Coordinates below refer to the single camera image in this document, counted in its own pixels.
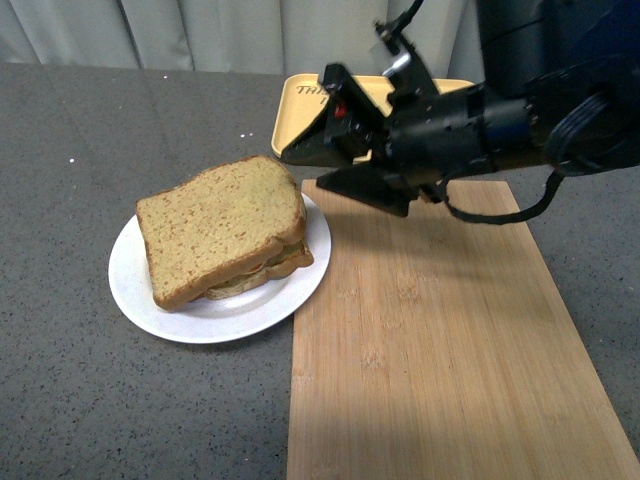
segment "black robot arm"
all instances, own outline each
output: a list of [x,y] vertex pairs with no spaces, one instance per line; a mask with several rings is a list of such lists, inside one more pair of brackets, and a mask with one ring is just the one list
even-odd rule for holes
[[[605,24],[638,31],[640,7],[635,2],[611,2],[599,16],[593,8],[571,10],[571,2],[541,2],[539,10],[529,10],[533,18],[509,16],[523,11],[514,7],[522,1],[481,2],[487,80],[442,95],[402,34],[421,3],[375,26],[391,58],[384,72],[394,87],[388,97],[391,113],[385,117],[373,105],[345,66],[328,65],[321,84],[329,100],[284,149],[284,162],[337,167],[318,179],[319,187],[395,215],[406,216],[409,203],[420,196],[444,201],[462,220],[496,224],[540,214],[565,176],[640,164],[640,40],[630,33],[635,47],[612,42],[609,49],[592,40],[613,28]],[[586,20],[577,21],[577,16]],[[571,18],[572,28],[580,32],[562,37],[554,28]],[[566,48],[550,49],[551,39],[558,38]],[[527,47],[532,39],[536,43]],[[600,51],[587,44],[600,45]],[[496,47],[505,52],[502,66]],[[522,55],[527,48],[535,61]],[[370,161],[353,164],[368,152]],[[448,201],[451,179],[542,164],[552,167],[547,190],[539,204],[518,214],[484,217],[460,212]]]

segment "bamboo cutting board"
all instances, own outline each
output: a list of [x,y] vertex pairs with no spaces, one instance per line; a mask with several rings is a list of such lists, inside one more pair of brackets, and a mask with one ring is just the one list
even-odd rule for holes
[[[526,225],[303,191],[333,251],[295,315],[288,479],[640,478]],[[517,208],[502,182],[452,192]]]

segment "bread slice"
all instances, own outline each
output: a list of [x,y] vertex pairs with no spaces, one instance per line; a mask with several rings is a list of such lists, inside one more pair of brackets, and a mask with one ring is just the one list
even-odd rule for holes
[[136,203],[155,303],[175,310],[304,238],[302,194],[277,161],[205,170]]
[[269,280],[288,277],[298,268],[308,267],[311,264],[313,264],[313,255],[306,240],[303,239],[294,245],[285,245],[278,255],[258,265],[258,268],[214,285],[205,292],[204,296],[210,300],[229,298],[264,285]]

